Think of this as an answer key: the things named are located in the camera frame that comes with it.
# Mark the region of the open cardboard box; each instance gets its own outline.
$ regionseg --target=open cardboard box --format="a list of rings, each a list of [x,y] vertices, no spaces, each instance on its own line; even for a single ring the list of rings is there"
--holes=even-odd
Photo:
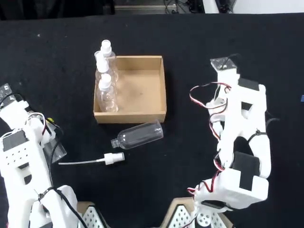
[[[145,123],[165,120],[166,88],[161,56],[118,56],[118,112],[101,112],[95,85],[94,116],[101,123]]]

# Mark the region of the floor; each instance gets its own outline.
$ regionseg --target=floor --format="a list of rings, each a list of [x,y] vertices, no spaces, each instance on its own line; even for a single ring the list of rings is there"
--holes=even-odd
[[[187,0],[116,0],[115,13],[123,14],[172,14],[190,13]]]

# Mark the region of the table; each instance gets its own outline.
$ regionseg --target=table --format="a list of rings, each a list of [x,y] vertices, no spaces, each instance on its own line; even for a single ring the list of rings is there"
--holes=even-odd
[[[216,140],[208,112],[189,100],[189,89],[217,79],[210,58],[239,53],[243,78],[267,89],[269,112],[280,122],[267,132],[272,173],[264,202],[227,213],[239,227],[295,227],[304,178],[302,23],[293,15],[101,16],[0,23],[0,84],[26,96],[65,130],[64,161],[101,158],[110,140],[131,125],[97,125],[93,117],[94,52],[108,38],[119,55],[162,55],[167,118],[164,139],[127,150],[126,162],[53,166],[54,184],[70,185],[79,201],[95,202],[112,228],[160,225],[171,200],[210,178]],[[206,101],[213,95],[206,89]],[[8,128],[1,123],[0,133]],[[0,226],[8,204],[0,180]]]

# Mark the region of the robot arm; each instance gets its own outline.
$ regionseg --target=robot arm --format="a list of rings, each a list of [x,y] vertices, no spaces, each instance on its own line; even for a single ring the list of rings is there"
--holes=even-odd
[[[215,158],[220,167],[212,179],[203,180],[191,190],[198,213],[243,209],[266,200],[266,178],[271,171],[265,86],[240,78],[237,67],[227,57],[212,59],[211,65],[218,73],[220,86],[218,96],[206,106],[226,105],[208,109],[210,128],[218,139]],[[234,151],[234,141],[239,136],[248,141],[252,154]]]
[[[50,222],[54,228],[76,228],[78,219],[61,197],[54,190],[45,193],[52,184],[43,147],[55,138],[55,132],[45,118],[43,122],[38,118],[42,114],[25,111],[27,102],[10,101],[0,109],[1,118],[13,128],[0,138],[0,171],[9,201],[9,227],[28,228],[31,220],[31,228]],[[19,115],[12,118],[11,112]],[[62,186],[59,190],[76,208],[77,199],[71,187]]]

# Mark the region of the clear plastic bottle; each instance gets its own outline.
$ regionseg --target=clear plastic bottle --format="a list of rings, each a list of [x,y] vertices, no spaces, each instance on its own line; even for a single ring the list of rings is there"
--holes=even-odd
[[[118,81],[118,69],[116,65],[116,54],[112,51],[111,42],[107,39],[101,42],[100,51],[103,53],[104,57],[109,61],[109,66],[113,71],[114,80]]]
[[[162,126],[158,120],[144,123],[119,132],[116,139],[111,140],[112,147],[130,149],[163,138]]]
[[[109,74],[102,74],[98,83],[97,100],[102,112],[117,112],[117,100],[112,78]]]
[[[95,59],[96,59],[96,66],[97,66],[97,71],[96,71],[96,81],[99,83],[99,80],[101,79],[102,74],[109,74],[112,78],[112,84],[116,88],[116,81],[114,80],[114,72],[113,70],[109,67],[109,62],[108,60],[105,59],[104,55],[101,53],[101,51],[95,52]]]

